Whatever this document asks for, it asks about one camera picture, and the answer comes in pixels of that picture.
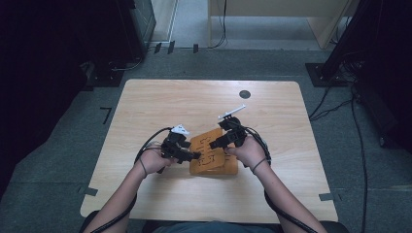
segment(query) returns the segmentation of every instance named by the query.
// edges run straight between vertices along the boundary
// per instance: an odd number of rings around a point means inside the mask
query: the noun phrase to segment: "black cable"
[[[325,117],[325,116],[328,115],[330,112],[337,111],[340,107],[345,106],[345,105],[347,105],[347,104],[350,104],[351,102],[352,102],[352,99],[347,100],[347,101],[344,101],[344,102],[340,103],[338,106],[336,106],[336,107],[334,107],[334,108],[332,108],[332,109],[321,111],[321,112],[318,113],[317,115],[309,118],[309,120],[310,120],[310,121],[318,120],[319,118]]]
[[[165,131],[165,130],[171,130],[171,127],[166,127],[166,128],[162,128],[160,130],[158,130],[157,132],[155,132],[153,134],[152,137],[149,138],[148,141],[146,141],[146,143],[140,148],[139,152],[136,155],[136,158],[134,159],[134,163],[136,163],[137,160],[139,160],[140,156],[142,155],[142,153],[145,151],[146,146],[148,145],[148,143],[155,137],[157,136],[159,133]],[[137,194],[134,196],[133,200],[131,201],[131,203],[129,204],[129,206],[127,207],[127,209],[121,213],[120,215],[116,216],[115,218],[113,218],[112,220],[110,220],[109,222],[105,223],[104,225],[96,228],[95,230],[91,231],[92,233],[98,233],[98,232],[103,232],[104,230],[108,229],[109,227],[115,225],[116,223],[118,223],[120,220],[122,220],[125,216],[127,216],[127,214],[130,213],[131,209],[133,209],[134,204],[136,204],[136,199],[137,199]]]
[[[142,156],[142,153],[145,151],[146,146],[148,145],[148,143],[149,143],[153,138],[155,138],[155,136],[157,136],[159,133],[161,133],[161,132],[163,132],[163,131],[166,131],[166,130],[172,130],[172,127],[162,128],[162,129],[158,130],[157,132],[155,132],[155,133],[152,135],[152,137],[150,137],[150,138],[148,139],[148,141],[146,141],[146,143],[140,148],[139,152],[138,152],[137,155],[136,155],[136,158],[134,159],[134,163],[136,163],[137,160],[139,160],[140,156]]]
[[[332,87],[332,85],[330,84],[326,89],[325,89],[325,93],[324,93],[324,96],[322,96],[322,100],[321,100],[321,102],[318,104],[318,106],[316,107],[316,109],[312,112],[312,114],[311,115],[309,115],[309,118],[312,118],[312,116],[321,108],[321,106],[324,104],[324,102],[325,102],[325,99],[326,99],[326,96],[327,96],[327,93],[329,92],[329,90],[330,90],[330,88]]]
[[[357,54],[367,52],[368,50],[373,48],[373,45],[377,43],[378,37],[379,37],[379,31],[380,31],[380,25],[381,25],[381,18],[382,18],[382,12],[384,8],[384,0],[381,0],[381,6],[379,10],[379,16],[378,16],[378,23],[376,26],[376,32],[375,32],[375,37],[373,41],[369,44],[369,46],[363,50],[356,50],[356,51],[350,51],[342,55],[342,60],[343,60],[343,65],[345,69],[348,69],[349,72],[352,72],[353,74],[357,74],[358,70],[361,68],[361,61],[359,58],[354,57]]]
[[[261,139],[260,135],[256,132],[255,129],[251,128],[251,127],[245,127],[239,123],[236,122],[231,122],[237,126],[239,126],[242,130],[245,130],[246,132],[248,132],[249,134],[251,134],[256,140],[257,142],[260,144],[260,146],[263,148],[265,156],[266,156],[266,160],[269,163],[269,165],[271,164],[271,157],[270,157],[270,152],[269,149],[267,147],[267,144]],[[295,218],[294,216],[290,216],[288,213],[284,212],[283,210],[281,210],[279,207],[277,207],[268,197],[266,191],[264,191],[264,197],[266,199],[267,204],[270,206],[270,208],[276,212],[278,215],[284,217],[285,219],[287,219],[288,221],[290,221],[291,223],[295,224],[296,226],[300,227],[301,229],[303,229],[306,232],[309,233],[316,233],[315,230],[313,230],[311,227],[309,227],[308,225],[306,225],[305,223],[301,222],[299,219]]]
[[[110,220],[109,222],[107,222],[106,224],[98,227],[97,229],[91,231],[91,233],[99,233],[99,232],[103,232],[107,229],[109,229],[111,226],[115,225],[116,223],[118,223],[120,220],[122,220],[125,216],[127,216],[127,214],[130,213],[131,209],[133,209],[134,204],[136,204],[136,199],[137,199],[137,194],[134,195],[133,200],[131,201],[130,205],[127,207],[127,209],[121,213],[120,215],[118,215],[117,217],[113,218],[112,220]]]
[[[357,76],[354,73],[349,72],[345,67],[343,67],[343,65],[344,64],[342,64],[342,66],[339,67],[339,73],[341,74],[340,79],[345,81],[346,83],[354,84]],[[347,80],[345,77],[350,77],[353,79],[350,81]]]
[[[360,125],[358,123],[358,119],[357,116],[355,114],[355,107],[354,107],[354,103],[356,101],[356,96],[355,94],[353,94],[353,98],[352,98],[352,116],[354,117],[354,122],[355,122],[355,126],[357,127],[357,131],[358,131],[358,135],[360,137],[360,155],[361,155],[361,163],[362,163],[362,169],[363,169],[363,181],[364,181],[364,185],[363,185],[363,215],[362,215],[362,223],[361,223],[361,232],[365,232],[366,229],[366,211],[367,211],[367,168],[366,168],[366,158],[364,155],[364,145],[363,145],[363,137],[361,134],[361,128]]]
[[[169,47],[160,47],[161,49],[169,49]],[[155,49],[155,47],[149,47],[148,51]],[[193,50],[193,47],[175,47],[175,50]]]
[[[298,226],[300,229],[308,232],[308,233],[316,233],[314,229],[310,226],[306,225],[305,223],[301,222],[299,219],[296,219],[294,216],[290,216],[288,213],[282,211],[279,207],[277,207],[272,200],[270,200],[269,195],[267,194],[266,190],[264,190],[264,199],[266,200],[267,205],[279,216],[282,216],[284,219],[290,221],[291,223]]]
[[[215,49],[223,44],[226,38],[226,24],[225,24],[225,19],[226,19],[226,8],[227,8],[227,0],[224,0],[224,8],[223,8],[223,23],[221,22],[221,26],[223,28],[223,34],[221,37],[221,40],[213,47],[208,47],[208,49]]]
[[[142,63],[143,59],[139,59],[139,62],[135,63],[134,65],[130,66],[130,67],[126,67],[126,68],[111,68],[112,71],[129,71],[132,70],[134,68],[136,68],[138,65],[140,65],[140,63]],[[110,61],[109,62],[109,66],[112,65],[112,63],[114,63],[115,61]]]

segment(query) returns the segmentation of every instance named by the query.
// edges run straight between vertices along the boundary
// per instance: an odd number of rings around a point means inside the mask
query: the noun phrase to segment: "forearm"
[[[136,195],[144,177],[143,168],[140,164],[136,164],[136,167],[130,170],[116,192],[88,225],[85,232],[91,232],[123,213]],[[125,232],[127,223],[128,215],[105,232]]]
[[[299,219],[317,232],[326,232],[319,221],[285,187],[267,163],[260,164],[255,170],[255,174],[259,178],[273,204],[279,209],[290,216]],[[285,232],[304,232],[298,226],[283,217],[279,215],[278,217]]]

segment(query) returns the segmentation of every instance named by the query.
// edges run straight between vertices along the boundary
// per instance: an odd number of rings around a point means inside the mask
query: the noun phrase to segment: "wooden table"
[[[228,17],[307,17],[321,49],[329,44],[342,17],[359,3],[359,0],[209,0],[209,46],[212,46],[211,17],[223,16],[225,1]]]
[[[239,92],[248,90],[243,99]],[[335,220],[322,161],[297,83],[249,81],[131,80],[124,87],[97,161],[81,213],[99,210],[131,169],[137,151],[158,129],[180,123],[188,139],[217,128],[218,116],[235,114],[268,143],[272,168],[291,192],[320,220]],[[167,132],[156,139],[162,141]],[[132,218],[229,222],[279,222],[267,206],[263,188],[239,162],[236,176],[195,177],[189,164],[149,175],[138,191]]]

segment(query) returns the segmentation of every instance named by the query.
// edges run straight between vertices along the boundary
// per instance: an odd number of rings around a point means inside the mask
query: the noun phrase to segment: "white tag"
[[[183,134],[183,135],[189,135],[190,134],[182,124],[179,124],[179,125],[173,127],[172,132],[173,133],[178,133],[178,134]]]

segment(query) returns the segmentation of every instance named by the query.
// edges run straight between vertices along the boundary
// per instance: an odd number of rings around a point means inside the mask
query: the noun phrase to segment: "wrist strap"
[[[142,158],[139,159],[140,163],[142,164],[143,170],[145,171],[145,178],[148,176],[148,172],[146,172],[145,164],[142,162]]]
[[[255,169],[257,168],[258,165],[260,165],[260,163],[262,163],[264,160],[266,160],[266,158],[263,158],[253,169],[252,169],[252,173],[255,175]]]

